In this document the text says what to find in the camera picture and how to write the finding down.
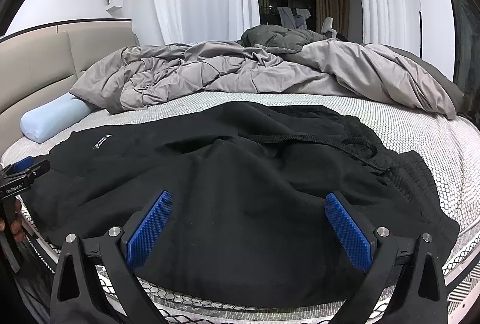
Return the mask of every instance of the hand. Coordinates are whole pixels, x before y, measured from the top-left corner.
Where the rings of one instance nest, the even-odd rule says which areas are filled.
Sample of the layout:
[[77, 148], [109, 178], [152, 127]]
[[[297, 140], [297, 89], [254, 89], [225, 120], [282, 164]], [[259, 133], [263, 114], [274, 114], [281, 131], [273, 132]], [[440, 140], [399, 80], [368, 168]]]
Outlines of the hand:
[[[21, 242], [23, 239], [25, 239], [25, 232], [23, 232], [23, 229], [22, 229], [22, 216], [20, 214], [21, 209], [22, 209], [22, 203], [18, 199], [15, 200], [15, 213], [17, 214], [17, 217], [15, 221], [13, 221], [13, 223], [10, 225], [10, 230], [16, 242]], [[4, 230], [5, 230], [5, 221], [0, 219], [0, 232], [3, 232]]]

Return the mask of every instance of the silver screw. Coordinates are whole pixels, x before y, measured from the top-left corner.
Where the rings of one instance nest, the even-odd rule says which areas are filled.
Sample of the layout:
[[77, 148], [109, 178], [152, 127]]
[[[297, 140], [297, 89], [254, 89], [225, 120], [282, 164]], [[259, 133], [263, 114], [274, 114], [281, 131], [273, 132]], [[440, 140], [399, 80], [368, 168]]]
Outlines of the silver screw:
[[115, 236], [120, 235], [121, 231], [122, 230], [120, 229], [120, 227], [112, 227], [109, 230], [109, 235], [112, 236], [112, 237], [115, 237]]
[[74, 233], [71, 233], [71, 234], [67, 235], [67, 237], [65, 238], [65, 241], [66, 241], [67, 243], [73, 243], [76, 238], [77, 238], [77, 237], [75, 236], [75, 234], [74, 234]]
[[424, 233], [422, 235], [422, 238], [427, 242], [427, 243], [431, 243], [433, 242], [434, 238], [431, 236], [430, 233]]
[[385, 227], [378, 227], [377, 228], [377, 233], [383, 237], [383, 238], [386, 238], [389, 234], [390, 234], [390, 231], [385, 228]]

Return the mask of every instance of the blue gripper pad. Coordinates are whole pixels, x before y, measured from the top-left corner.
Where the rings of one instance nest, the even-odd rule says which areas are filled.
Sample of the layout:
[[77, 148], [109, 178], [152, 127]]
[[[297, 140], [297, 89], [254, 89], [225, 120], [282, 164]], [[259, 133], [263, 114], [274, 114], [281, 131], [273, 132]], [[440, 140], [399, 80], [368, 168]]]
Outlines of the blue gripper pad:
[[366, 273], [372, 263], [370, 244], [333, 193], [325, 199], [325, 214], [354, 267]]
[[27, 156], [25, 159], [22, 159], [13, 165], [13, 172], [20, 172], [29, 167], [32, 167], [33, 162], [34, 159], [31, 156]]
[[143, 266], [171, 213], [171, 194], [163, 192], [127, 243], [126, 263], [131, 271]]

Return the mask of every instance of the black pants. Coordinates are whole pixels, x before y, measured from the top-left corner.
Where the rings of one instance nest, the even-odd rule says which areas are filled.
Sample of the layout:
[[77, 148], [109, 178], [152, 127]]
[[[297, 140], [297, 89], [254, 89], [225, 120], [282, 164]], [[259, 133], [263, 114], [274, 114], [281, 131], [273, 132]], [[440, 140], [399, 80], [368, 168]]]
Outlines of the black pants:
[[362, 273], [325, 217], [333, 190], [397, 236], [430, 233], [443, 261], [459, 232], [416, 152], [389, 151], [357, 118], [322, 106], [230, 102], [104, 126], [73, 133], [49, 159], [25, 202], [52, 243], [102, 235], [167, 190], [172, 215], [136, 274], [214, 301], [287, 308], [348, 297]]

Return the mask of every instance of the beige leather headboard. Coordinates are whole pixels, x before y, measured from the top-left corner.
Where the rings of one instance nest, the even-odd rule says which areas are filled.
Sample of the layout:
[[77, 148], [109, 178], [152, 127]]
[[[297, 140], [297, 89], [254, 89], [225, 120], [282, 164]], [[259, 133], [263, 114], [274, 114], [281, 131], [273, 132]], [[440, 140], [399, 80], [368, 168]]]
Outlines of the beige leather headboard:
[[92, 64], [137, 45], [130, 20], [49, 24], [0, 42], [0, 156], [22, 137], [23, 114], [67, 93]]

